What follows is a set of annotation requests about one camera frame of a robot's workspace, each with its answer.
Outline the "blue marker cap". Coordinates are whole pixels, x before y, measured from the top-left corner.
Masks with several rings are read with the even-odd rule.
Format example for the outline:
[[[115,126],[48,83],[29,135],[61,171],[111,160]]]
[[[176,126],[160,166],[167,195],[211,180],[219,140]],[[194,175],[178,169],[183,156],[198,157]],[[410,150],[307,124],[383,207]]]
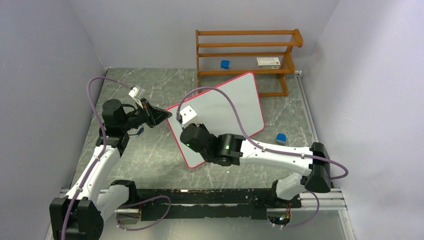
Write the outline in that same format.
[[[142,134],[143,132],[144,132],[144,127],[140,127],[138,130],[137,130],[137,132],[136,132],[136,135],[140,135],[140,134]]]

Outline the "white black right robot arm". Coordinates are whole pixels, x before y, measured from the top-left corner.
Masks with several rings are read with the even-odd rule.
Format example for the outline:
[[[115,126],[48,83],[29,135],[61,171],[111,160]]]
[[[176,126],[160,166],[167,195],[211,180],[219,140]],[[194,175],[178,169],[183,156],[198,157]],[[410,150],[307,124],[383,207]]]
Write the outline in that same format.
[[[329,164],[313,147],[285,147],[253,141],[232,133],[215,136],[203,125],[186,126],[180,141],[193,152],[200,154],[205,162],[227,167],[231,165],[266,165],[285,168],[292,174],[273,183],[270,202],[282,207],[288,200],[305,191],[330,192]]]

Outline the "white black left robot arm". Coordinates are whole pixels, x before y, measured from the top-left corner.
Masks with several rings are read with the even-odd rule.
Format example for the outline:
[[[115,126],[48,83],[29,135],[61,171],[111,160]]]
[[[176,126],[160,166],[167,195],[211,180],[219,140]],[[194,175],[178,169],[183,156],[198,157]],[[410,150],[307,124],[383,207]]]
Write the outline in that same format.
[[[152,106],[145,98],[136,105],[118,99],[102,105],[99,137],[91,160],[80,178],[64,197],[49,206],[52,237],[55,240],[98,240],[105,222],[122,205],[134,207],[139,200],[135,182],[116,180],[102,193],[107,177],[121,159],[130,140],[129,131],[142,125],[154,128],[172,116]]]

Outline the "pink framed whiteboard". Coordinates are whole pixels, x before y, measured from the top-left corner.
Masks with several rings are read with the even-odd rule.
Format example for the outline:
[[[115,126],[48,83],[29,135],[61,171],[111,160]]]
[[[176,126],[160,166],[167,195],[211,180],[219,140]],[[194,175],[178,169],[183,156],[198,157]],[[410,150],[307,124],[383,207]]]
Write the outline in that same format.
[[[230,98],[245,132],[250,137],[265,128],[257,81],[252,72],[244,73],[218,84],[216,88],[223,91]],[[166,109],[172,113],[172,117],[168,118],[167,122],[187,167],[194,169],[204,164],[205,161],[199,153],[195,153],[180,141],[182,128],[176,119],[176,111],[179,103],[180,100]],[[191,106],[194,109],[209,132],[215,136],[221,134],[242,134],[230,103],[221,93],[208,89],[187,98],[182,108],[186,106]]]

